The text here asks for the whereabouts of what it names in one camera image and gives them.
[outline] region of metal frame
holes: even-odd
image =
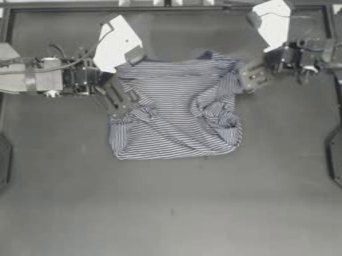
[[[99,11],[120,11],[120,12],[154,12],[154,11],[227,11],[227,12],[243,12],[247,13],[253,4],[237,4],[237,3],[223,3],[217,6],[178,6],[173,7],[173,0],[165,0],[165,6],[157,7],[152,6],[132,6],[132,7],[120,7],[119,2],[44,2],[44,3],[0,3],[0,8],[3,8],[3,19],[2,19],[2,31],[0,31],[0,40],[3,42],[11,42],[11,32],[12,32],[12,21],[15,14],[19,12],[99,12]],[[336,24],[334,24],[334,15],[333,15],[333,5],[332,4],[317,4],[317,3],[306,3],[306,4],[295,4],[294,9],[298,11],[321,11],[323,15],[323,24],[326,31],[326,38],[336,39]],[[4,111],[4,102],[2,100],[2,112]]]

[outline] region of striped shirt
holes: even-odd
[[[237,60],[207,52],[182,62],[143,61],[118,67],[118,77],[124,90],[140,96],[128,114],[110,120],[119,159],[221,155],[237,149],[235,94],[243,91]]]

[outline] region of gray table surface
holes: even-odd
[[[18,14],[14,46],[44,55],[56,41],[71,54],[91,44],[106,15]],[[249,59],[265,46],[237,15],[127,18],[152,58],[194,58],[210,49]],[[294,27],[298,36],[303,28]],[[15,158],[0,195],[2,256],[341,253],[342,190],[328,178],[323,150],[338,124],[330,76],[307,86],[289,78],[239,97],[243,143],[219,157],[119,161],[106,113],[90,98],[7,96],[6,103]]]

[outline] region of cable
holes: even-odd
[[[96,50],[96,47],[99,46],[99,44],[103,42],[104,38],[110,35],[110,33],[112,32],[114,30],[110,30],[104,36],[102,37],[102,39],[98,41],[98,43],[91,47],[90,51],[78,59],[75,60],[74,62],[71,62],[70,64],[66,64],[66,65],[62,65],[59,67],[54,67],[54,68],[48,68],[48,69],[35,69],[35,73],[47,73],[47,72],[52,72],[52,71],[56,71],[56,70],[63,70],[63,69],[67,69],[72,66],[75,66],[76,64],[79,64],[82,61],[84,61],[90,55],[92,54],[92,52]],[[16,74],[24,74],[26,71],[8,71],[8,72],[0,72],[0,75],[16,75]]]
[[[67,54],[66,54],[63,48],[62,48],[58,44],[48,44],[48,48],[56,49],[58,52],[59,52],[59,54],[60,54],[60,56],[62,56],[64,59],[67,59]]]
[[[275,15],[275,16],[282,17],[282,18],[291,18],[291,16],[289,16],[289,15],[281,15],[281,14],[278,14],[278,13],[275,13],[275,12],[266,12],[265,14],[262,14],[262,15],[259,16],[259,18],[263,17],[263,16],[267,16],[267,15]]]
[[[297,45],[297,47],[298,47],[299,49],[303,49],[303,50],[306,50],[306,51],[309,51],[309,52],[323,52],[323,51],[325,51],[323,48],[310,48],[310,47],[306,47],[306,46],[305,46],[305,42],[301,41],[301,40],[297,40],[295,45]]]

